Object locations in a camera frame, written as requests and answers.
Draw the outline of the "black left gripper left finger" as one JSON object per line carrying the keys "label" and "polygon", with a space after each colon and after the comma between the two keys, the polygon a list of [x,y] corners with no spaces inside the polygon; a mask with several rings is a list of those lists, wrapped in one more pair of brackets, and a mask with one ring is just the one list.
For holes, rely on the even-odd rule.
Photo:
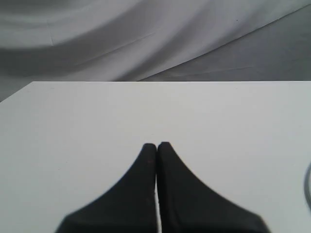
{"label": "black left gripper left finger", "polygon": [[67,215],[58,233],[156,233],[156,146],[143,145],[124,176],[102,196]]}

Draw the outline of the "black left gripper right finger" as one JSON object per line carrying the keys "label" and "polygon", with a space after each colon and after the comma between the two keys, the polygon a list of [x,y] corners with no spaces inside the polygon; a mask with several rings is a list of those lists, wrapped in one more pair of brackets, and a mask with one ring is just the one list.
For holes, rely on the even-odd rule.
{"label": "black left gripper right finger", "polygon": [[157,191],[164,233],[268,233],[263,219],[214,192],[169,142],[157,148]]}

